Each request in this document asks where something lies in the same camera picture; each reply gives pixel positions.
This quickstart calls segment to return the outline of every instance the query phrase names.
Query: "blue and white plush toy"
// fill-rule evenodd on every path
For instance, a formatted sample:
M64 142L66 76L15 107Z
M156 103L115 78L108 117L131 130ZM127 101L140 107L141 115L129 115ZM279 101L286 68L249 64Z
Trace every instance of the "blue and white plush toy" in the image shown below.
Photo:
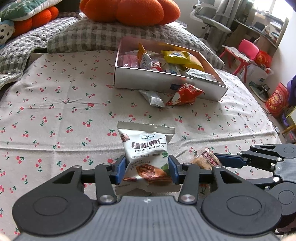
M4 48L5 42L11 37L14 31L15 25L13 21L4 20L0 22L0 49Z

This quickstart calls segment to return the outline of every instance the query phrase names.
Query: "box of snacks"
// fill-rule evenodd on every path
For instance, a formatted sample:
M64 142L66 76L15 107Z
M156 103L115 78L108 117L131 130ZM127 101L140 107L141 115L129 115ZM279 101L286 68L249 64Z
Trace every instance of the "box of snacks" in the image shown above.
M184 84L204 92L198 98L219 101L228 88L201 53L163 42L123 37L118 47L114 86L176 93Z

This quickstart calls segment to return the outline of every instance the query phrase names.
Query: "checkered blanket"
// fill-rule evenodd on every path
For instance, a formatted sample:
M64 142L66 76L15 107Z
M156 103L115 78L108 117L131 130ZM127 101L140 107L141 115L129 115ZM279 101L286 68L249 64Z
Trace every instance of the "checkered blanket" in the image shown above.
M12 39L0 51L0 89L7 83L16 81L22 76L27 59L35 49L45 49L47 41L56 33L71 26L80 18L73 17L73 13L63 13L48 24L31 30Z
M176 22L162 26L130 27L120 23L96 23L84 18L53 36L47 43L47 52L117 50L123 36L162 41L193 49L201 52L214 68L224 67L217 55Z

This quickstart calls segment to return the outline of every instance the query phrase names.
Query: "green pillow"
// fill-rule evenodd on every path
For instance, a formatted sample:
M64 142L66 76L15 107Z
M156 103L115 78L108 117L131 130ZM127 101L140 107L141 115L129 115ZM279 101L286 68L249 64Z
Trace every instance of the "green pillow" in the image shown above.
M62 0L16 0L0 11L0 18L1 21L23 21L61 1Z

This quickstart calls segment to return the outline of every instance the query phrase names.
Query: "green circular logo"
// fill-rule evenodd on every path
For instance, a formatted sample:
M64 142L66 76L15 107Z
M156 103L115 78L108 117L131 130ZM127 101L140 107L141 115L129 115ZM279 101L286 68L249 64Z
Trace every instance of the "green circular logo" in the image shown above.
M167 151L163 152L163 157L168 157L168 152Z

